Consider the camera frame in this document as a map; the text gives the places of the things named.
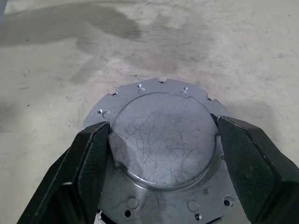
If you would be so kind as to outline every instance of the gray floor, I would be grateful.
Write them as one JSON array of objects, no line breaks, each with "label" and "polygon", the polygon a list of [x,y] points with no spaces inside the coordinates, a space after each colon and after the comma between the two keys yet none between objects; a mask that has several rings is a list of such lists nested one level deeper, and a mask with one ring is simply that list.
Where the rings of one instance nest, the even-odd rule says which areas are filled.
[{"label": "gray floor", "polygon": [[[297,0],[12,0],[0,31],[0,223],[93,105],[158,77],[207,90],[299,165]],[[247,223],[239,206],[224,223]]]}]

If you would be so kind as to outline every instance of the scratched metal surface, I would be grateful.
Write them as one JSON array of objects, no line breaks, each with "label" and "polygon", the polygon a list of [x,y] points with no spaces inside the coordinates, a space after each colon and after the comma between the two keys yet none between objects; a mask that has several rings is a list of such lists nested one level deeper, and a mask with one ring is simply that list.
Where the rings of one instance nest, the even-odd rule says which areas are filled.
[{"label": "scratched metal surface", "polygon": [[172,79],[122,86],[100,100],[82,128],[112,124],[103,213],[118,224],[205,224],[227,214],[237,196],[211,112],[230,115],[204,90]]},{"label": "scratched metal surface", "polygon": [[195,98],[153,93],[126,105],[109,139],[117,168],[143,184],[169,190],[202,176],[217,132]]}]

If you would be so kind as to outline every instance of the circular metal plate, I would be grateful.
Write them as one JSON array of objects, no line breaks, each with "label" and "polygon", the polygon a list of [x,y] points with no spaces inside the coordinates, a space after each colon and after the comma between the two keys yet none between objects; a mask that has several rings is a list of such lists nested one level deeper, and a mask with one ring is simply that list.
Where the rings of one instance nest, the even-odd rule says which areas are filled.
[{"label": "circular metal plate", "polygon": [[97,103],[83,128],[111,123],[104,214],[118,224],[175,224],[229,211],[223,198],[237,197],[210,113],[230,115],[204,90],[169,79],[122,86]]}]

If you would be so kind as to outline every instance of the countersunk hole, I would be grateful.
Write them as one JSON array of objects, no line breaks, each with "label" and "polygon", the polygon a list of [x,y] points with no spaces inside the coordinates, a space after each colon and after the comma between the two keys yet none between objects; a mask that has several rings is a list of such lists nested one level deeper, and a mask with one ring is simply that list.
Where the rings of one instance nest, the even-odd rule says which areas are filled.
[{"label": "countersunk hole", "polygon": [[116,91],[112,94],[112,96],[117,96],[120,93],[119,89],[116,89]]},{"label": "countersunk hole", "polygon": [[224,200],[223,203],[224,203],[224,205],[227,206],[227,207],[230,206],[230,202],[229,202],[229,200]]},{"label": "countersunk hole", "polygon": [[125,217],[129,218],[131,216],[131,212],[130,210],[125,210],[125,212],[123,213]]},{"label": "countersunk hole", "polygon": [[201,215],[200,215],[199,213],[196,213],[196,214],[195,214],[195,219],[196,219],[197,221],[201,220]]},{"label": "countersunk hole", "polygon": [[223,204],[226,207],[232,207],[234,205],[235,199],[231,195],[226,195],[223,198]]}]

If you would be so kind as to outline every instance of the small screw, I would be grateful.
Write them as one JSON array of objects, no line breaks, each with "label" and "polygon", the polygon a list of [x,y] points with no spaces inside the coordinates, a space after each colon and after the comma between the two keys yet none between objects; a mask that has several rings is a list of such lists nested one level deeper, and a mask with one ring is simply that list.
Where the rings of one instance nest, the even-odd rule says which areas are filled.
[{"label": "small screw", "polygon": [[209,188],[203,188],[203,189],[202,189],[202,192],[203,192],[205,195],[207,195],[207,194],[210,192],[210,190],[209,190]]}]

